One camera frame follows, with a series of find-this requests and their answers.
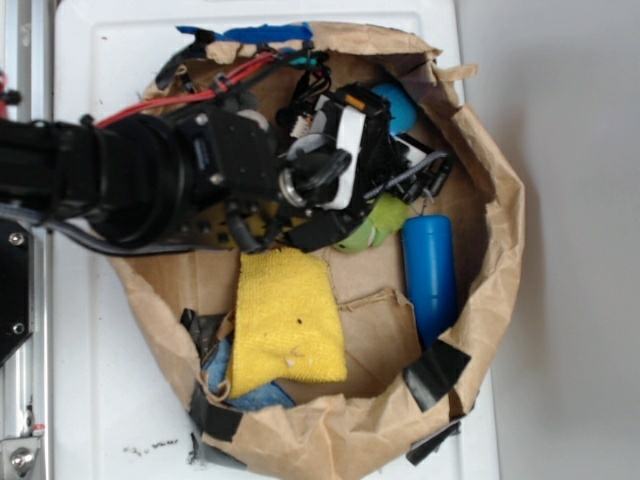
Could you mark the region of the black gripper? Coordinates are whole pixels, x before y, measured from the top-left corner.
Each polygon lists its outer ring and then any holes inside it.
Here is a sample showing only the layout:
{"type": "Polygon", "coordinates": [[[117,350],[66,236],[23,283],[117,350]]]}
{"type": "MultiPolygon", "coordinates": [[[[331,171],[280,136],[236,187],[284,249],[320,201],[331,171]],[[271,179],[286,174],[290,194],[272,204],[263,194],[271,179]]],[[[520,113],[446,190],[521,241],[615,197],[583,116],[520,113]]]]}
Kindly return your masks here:
{"type": "Polygon", "coordinates": [[[409,205],[437,197],[453,155],[390,133],[390,103],[353,83],[290,105],[297,114],[279,176],[290,220],[285,244],[312,252],[351,235],[388,193],[409,205]]]}

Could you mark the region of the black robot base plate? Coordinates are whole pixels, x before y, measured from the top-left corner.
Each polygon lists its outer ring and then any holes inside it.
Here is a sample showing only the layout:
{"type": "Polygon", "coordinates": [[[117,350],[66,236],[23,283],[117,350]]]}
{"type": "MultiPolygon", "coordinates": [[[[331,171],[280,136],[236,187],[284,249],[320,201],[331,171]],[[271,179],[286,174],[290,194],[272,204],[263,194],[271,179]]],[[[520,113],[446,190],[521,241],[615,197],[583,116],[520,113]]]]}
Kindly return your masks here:
{"type": "Polygon", "coordinates": [[[1,366],[33,334],[32,235],[19,223],[1,221],[1,366]]]}

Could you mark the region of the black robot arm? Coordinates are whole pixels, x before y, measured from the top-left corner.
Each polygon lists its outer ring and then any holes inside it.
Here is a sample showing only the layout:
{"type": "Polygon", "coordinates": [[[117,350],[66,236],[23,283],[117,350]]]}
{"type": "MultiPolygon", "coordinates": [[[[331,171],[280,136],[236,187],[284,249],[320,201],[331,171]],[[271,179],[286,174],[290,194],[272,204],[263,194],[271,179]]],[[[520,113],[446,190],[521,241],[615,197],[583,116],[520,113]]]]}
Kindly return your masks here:
{"type": "Polygon", "coordinates": [[[397,129],[402,116],[352,84],[274,119],[244,91],[105,126],[6,120],[1,216],[113,256],[357,252],[399,230],[453,167],[448,152],[397,129]]]}

